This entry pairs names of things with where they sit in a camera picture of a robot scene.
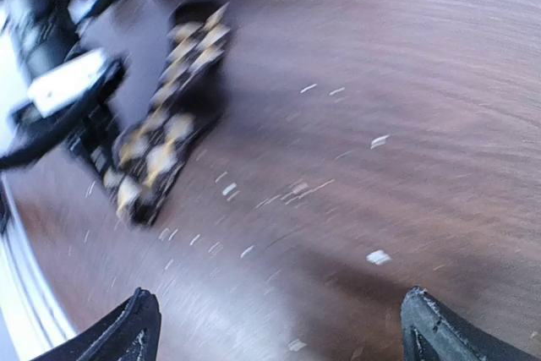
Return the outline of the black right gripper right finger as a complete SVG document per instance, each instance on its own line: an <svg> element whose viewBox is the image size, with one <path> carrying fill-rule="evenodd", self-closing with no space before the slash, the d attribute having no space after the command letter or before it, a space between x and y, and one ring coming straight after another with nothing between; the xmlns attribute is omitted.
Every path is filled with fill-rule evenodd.
<svg viewBox="0 0 541 361"><path fill-rule="evenodd" d="M406 360L534 360L529 353L471 324L421 287L401 306Z"/></svg>

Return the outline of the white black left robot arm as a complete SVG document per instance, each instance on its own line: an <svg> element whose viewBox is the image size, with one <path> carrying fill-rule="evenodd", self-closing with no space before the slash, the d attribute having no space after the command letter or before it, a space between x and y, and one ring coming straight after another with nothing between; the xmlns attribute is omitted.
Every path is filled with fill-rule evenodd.
<svg viewBox="0 0 541 361"><path fill-rule="evenodd" d="M97 177L113 167L119 128L108 101L123 82L125 58L82 45L79 28L117 1L1 0L3 27L36 93L9 113L19 146L2 156L2 170L33 165L60 144Z"/></svg>

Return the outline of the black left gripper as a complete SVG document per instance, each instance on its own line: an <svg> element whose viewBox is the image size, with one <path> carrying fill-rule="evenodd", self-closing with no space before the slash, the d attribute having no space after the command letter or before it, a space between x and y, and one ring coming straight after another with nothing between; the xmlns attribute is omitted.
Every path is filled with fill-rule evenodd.
<svg viewBox="0 0 541 361"><path fill-rule="evenodd" d="M111 61L82 96L48 118L32 101L13 109L8 118L16 133L17 147L8 153L8 169L32 166L58 145L64 145L72 157L102 179L113 165L112 144L119 136L119 125L108 100L125 74L123 60Z"/></svg>

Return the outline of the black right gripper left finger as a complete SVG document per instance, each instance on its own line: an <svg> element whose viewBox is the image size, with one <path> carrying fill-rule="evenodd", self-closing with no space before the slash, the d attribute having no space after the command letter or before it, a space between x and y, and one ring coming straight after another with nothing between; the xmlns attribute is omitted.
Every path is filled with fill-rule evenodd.
<svg viewBox="0 0 541 361"><path fill-rule="evenodd" d="M36 360L155 360L160 333L157 296L138 287L90 328Z"/></svg>

